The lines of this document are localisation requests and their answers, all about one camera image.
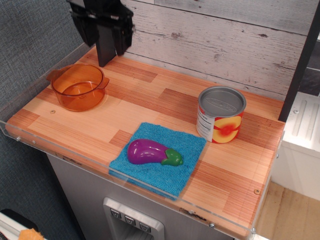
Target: dispenser button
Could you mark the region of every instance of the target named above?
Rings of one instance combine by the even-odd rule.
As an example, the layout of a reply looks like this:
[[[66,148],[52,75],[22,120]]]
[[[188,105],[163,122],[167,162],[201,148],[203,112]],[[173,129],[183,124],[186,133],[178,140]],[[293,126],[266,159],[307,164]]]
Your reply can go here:
[[[112,216],[114,216],[117,219],[121,219],[121,213],[120,212],[118,212],[116,210],[113,210],[112,208],[110,208],[110,211],[111,211]]]
[[[136,220],[134,220],[133,218],[129,217],[129,216],[124,216],[124,219],[125,219],[125,222],[132,225],[132,226],[135,226],[136,225]]]
[[[151,233],[151,228],[148,225],[143,224],[142,222],[140,222],[140,229],[147,233]]]

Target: black pole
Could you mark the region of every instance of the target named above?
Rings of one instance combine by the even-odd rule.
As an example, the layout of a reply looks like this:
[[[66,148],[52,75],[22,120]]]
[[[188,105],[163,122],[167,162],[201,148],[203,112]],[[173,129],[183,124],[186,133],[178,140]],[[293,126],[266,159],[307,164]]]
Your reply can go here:
[[[300,59],[296,66],[289,90],[286,94],[284,104],[282,106],[282,110],[278,119],[279,121],[286,122],[288,119],[289,113],[291,111],[291,107],[294,103],[297,92],[299,90],[300,83],[305,74],[310,56],[316,45],[319,32],[320,32],[320,2],[318,4],[318,7],[315,10],[314,18],[311,23],[309,33],[306,37]]]

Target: orange fuzzy object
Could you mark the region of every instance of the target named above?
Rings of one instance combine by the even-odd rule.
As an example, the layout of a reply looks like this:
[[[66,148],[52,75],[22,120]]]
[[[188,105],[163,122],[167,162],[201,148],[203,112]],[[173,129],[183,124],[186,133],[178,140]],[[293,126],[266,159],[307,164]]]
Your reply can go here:
[[[44,240],[44,237],[32,228],[22,230],[20,232],[18,240]]]

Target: metal can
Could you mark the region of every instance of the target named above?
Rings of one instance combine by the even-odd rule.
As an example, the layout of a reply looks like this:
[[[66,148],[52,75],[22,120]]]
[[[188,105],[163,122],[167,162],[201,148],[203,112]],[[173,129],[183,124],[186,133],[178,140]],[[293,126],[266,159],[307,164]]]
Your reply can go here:
[[[203,90],[198,98],[198,133],[212,143],[230,142],[239,134],[246,105],[245,96],[231,87]]]

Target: gray fabric wall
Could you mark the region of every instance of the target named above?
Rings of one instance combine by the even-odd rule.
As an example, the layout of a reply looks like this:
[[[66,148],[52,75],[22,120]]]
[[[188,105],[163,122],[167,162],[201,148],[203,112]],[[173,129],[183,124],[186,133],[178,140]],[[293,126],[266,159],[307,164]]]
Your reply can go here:
[[[69,8],[66,0],[0,0],[0,109],[83,43]],[[1,209],[49,240],[81,239],[46,155],[0,132]]]

